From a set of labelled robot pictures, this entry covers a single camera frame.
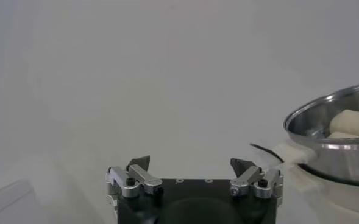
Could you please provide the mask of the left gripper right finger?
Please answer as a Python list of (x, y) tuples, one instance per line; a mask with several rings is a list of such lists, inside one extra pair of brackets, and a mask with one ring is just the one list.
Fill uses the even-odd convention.
[(232, 196), (241, 197), (252, 191), (257, 198), (282, 198), (283, 175), (278, 169), (264, 171), (252, 161), (237, 158), (232, 158), (230, 165), (236, 175), (230, 180)]

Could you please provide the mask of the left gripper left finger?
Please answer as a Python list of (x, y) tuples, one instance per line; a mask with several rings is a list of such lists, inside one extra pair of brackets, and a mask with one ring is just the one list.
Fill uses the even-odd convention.
[(119, 166), (109, 167), (105, 174), (106, 182), (115, 194), (125, 198), (135, 198), (144, 193), (154, 195), (161, 188), (163, 180), (148, 173), (150, 156), (131, 159), (125, 169)]

